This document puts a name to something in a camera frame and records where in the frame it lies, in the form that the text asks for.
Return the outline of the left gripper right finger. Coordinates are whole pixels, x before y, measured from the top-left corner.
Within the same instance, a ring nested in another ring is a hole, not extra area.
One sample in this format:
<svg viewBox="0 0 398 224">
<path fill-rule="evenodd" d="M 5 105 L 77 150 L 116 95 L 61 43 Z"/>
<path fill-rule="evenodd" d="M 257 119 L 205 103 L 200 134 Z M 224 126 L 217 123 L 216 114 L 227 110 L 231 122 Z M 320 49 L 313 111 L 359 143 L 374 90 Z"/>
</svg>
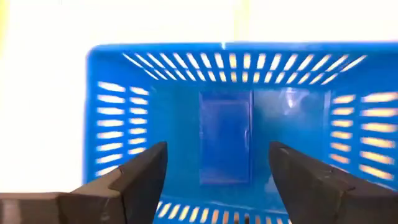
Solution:
<svg viewBox="0 0 398 224">
<path fill-rule="evenodd" d="M 269 144 L 269 166 L 292 224 L 398 224 L 398 192 Z"/>
</svg>

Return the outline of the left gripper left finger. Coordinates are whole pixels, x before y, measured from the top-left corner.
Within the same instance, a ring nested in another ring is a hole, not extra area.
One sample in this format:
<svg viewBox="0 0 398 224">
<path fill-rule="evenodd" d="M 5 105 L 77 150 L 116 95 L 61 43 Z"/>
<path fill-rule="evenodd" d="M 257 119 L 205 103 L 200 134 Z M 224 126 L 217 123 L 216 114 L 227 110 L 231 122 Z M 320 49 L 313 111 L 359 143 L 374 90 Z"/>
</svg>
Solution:
<svg viewBox="0 0 398 224">
<path fill-rule="evenodd" d="M 72 192 L 0 193 L 0 224 L 152 224 L 167 160 L 162 141 Z"/>
</svg>

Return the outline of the blue box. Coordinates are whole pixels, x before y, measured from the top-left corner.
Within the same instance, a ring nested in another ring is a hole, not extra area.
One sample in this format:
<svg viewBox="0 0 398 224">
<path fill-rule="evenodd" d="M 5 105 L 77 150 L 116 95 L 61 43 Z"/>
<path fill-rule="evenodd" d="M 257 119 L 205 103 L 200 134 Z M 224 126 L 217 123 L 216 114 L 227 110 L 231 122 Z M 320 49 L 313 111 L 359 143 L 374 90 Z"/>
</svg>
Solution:
<svg viewBox="0 0 398 224">
<path fill-rule="evenodd" d="M 240 185 L 251 181 L 251 91 L 201 91 L 200 183 Z"/>
</svg>

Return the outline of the blue plastic basket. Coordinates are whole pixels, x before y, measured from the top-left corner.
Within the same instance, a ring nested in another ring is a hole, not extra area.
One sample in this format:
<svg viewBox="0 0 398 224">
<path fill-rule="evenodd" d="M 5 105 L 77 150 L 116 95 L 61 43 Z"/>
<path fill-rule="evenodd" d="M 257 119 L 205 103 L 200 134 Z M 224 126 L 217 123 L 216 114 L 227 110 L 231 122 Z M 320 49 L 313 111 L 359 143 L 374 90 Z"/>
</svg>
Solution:
<svg viewBox="0 0 398 224">
<path fill-rule="evenodd" d="M 292 224 L 278 141 L 398 192 L 398 42 L 106 44 L 86 58 L 83 180 L 168 145 L 155 224 Z M 201 91 L 251 91 L 251 181 L 200 183 Z"/>
</svg>

